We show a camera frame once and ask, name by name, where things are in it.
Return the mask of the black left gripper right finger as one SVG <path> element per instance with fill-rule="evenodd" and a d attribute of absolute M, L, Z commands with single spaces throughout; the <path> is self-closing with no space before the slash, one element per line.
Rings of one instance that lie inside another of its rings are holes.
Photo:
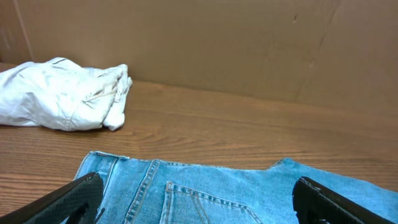
<path fill-rule="evenodd" d="M 300 224 L 393 224 L 308 177 L 296 181 L 292 202 Z"/>

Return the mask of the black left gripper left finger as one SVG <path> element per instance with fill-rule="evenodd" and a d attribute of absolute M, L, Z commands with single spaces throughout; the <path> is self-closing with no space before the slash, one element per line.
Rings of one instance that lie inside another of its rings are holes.
<path fill-rule="evenodd" d="M 104 210 L 103 180 L 90 172 L 79 179 L 1 217 L 7 224 L 94 224 Z"/>

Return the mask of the blue denim jeans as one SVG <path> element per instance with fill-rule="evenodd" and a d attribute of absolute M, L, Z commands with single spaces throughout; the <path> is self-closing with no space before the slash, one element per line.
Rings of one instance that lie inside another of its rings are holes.
<path fill-rule="evenodd" d="M 293 187 L 302 176 L 397 221 L 397 193 L 289 158 L 265 170 L 132 159 L 92 151 L 77 176 L 104 183 L 100 223 L 297 223 Z"/>

